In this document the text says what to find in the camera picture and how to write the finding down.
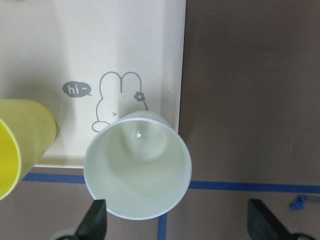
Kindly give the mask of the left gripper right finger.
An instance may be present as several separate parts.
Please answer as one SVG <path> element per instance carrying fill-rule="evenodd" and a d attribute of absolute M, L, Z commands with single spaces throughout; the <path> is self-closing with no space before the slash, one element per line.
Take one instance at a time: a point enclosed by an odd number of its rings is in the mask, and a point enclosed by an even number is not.
<path fill-rule="evenodd" d="M 252 240 L 284 240 L 288 230 L 260 199 L 249 199 L 247 231 Z"/>

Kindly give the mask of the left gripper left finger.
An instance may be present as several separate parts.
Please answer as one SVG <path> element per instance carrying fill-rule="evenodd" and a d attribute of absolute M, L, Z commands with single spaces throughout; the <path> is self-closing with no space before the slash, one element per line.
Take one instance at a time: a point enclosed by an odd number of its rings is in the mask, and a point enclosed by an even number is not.
<path fill-rule="evenodd" d="M 106 201 L 104 199 L 94 200 L 74 235 L 78 240 L 104 240 L 106 234 Z"/>

